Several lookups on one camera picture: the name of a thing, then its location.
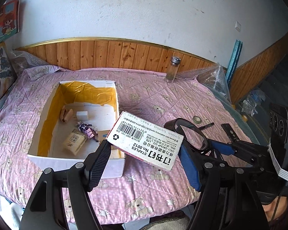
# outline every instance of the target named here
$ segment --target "pink bedspread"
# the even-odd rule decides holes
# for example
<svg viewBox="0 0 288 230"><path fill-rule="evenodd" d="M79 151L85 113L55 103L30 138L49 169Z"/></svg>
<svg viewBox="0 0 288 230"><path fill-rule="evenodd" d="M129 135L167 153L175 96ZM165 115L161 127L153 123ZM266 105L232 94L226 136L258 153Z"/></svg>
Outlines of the pink bedspread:
<svg viewBox="0 0 288 230"><path fill-rule="evenodd" d="M47 68L43 73L57 69ZM195 80L176 80L169 84L161 73L92 69L48 73L31 81L28 75L31 71L34 69L26 70L18 79L0 111L0 194L22 206L26 205L42 173L29 161L27 152L42 108L59 81L114 80L120 111L160 126L177 117L192 121L197 115L203 120L200 125L215 123L204 130L209 138L228 142L220 125L230 123L242 140L250 141L213 94ZM193 144L201 145L195 140ZM228 162L232 166L244 166L235 157L230 157ZM103 179L89 196L99 222L108 224L163 215L192 203L198 195L190 187L178 158L172 171L164 172L127 156L123 176ZM67 189L63 189L63 197L67 219L73 222Z"/></svg>

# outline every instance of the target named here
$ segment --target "bottle cap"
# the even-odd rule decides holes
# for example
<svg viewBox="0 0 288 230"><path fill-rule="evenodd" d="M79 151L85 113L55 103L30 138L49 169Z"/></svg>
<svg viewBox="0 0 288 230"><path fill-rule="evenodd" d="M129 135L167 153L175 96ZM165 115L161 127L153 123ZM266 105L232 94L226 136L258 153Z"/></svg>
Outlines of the bottle cap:
<svg viewBox="0 0 288 230"><path fill-rule="evenodd" d="M176 56L172 56L171 57L171 62L175 65L178 66L180 64L181 59L179 57Z"/></svg>

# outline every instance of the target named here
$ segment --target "white wall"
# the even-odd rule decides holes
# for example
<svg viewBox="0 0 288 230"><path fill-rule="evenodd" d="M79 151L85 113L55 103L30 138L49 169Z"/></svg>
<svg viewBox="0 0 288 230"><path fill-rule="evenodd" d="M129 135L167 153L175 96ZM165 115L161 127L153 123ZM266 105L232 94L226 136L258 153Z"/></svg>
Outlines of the white wall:
<svg viewBox="0 0 288 230"><path fill-rule="evenodd" d="M21 31L8 44L81 37L142 40L227 67L236 39L239 65L288 31L282 0L21 0ZM234 27L238 21L242 29Z"/></svg>

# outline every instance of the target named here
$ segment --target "marker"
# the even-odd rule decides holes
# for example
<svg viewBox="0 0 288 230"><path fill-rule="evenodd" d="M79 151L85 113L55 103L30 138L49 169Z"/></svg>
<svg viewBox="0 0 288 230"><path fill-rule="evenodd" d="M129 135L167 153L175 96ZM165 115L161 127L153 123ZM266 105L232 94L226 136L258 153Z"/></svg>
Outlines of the marker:
<svg viewBox="0 0 288 230"><path fill-rule="evenodd" d="M201 126L201 127L199 127L198 129L199 129L199 130L204 130L204 129L206 129L206 128L210 127L210 126L213 126L213 125L214 125L214 122L209 123L209 124L204 125L204 126Z"/></svg>

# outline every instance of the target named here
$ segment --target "bolt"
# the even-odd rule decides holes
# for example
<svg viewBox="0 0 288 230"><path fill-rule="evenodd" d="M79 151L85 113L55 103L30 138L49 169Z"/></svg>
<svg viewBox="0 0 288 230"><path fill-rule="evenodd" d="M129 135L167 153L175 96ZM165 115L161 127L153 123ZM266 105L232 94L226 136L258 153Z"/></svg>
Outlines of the bolt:
<svg viewBox="0 0 288 230"><path fill-rule="evenodd" d="M77 169L80 169L80 168L82 168L83 166L84 166L83 163L76 163L76 168L77 168Z"/></svg>
<svg viewBox="0 0 288 230"><path fill-rule="evenodd" d="M51 168L47 168L47 169L44 170L45 174L49 174L50 172L51 172Z"/></svg>
<svg viewBox="0 0 288 230"><path fill-rule="evenodd" d="M211 169L213 167L212 163L205 163L205 167L207 169Z"/></svg>
<svg viewBox="0 0 288 230"><path fill-rule="evenodd" d="M236 169L236 171L237 171L238 174L243 174L244 173L244 170L241 169L241 168Z"/></svg>

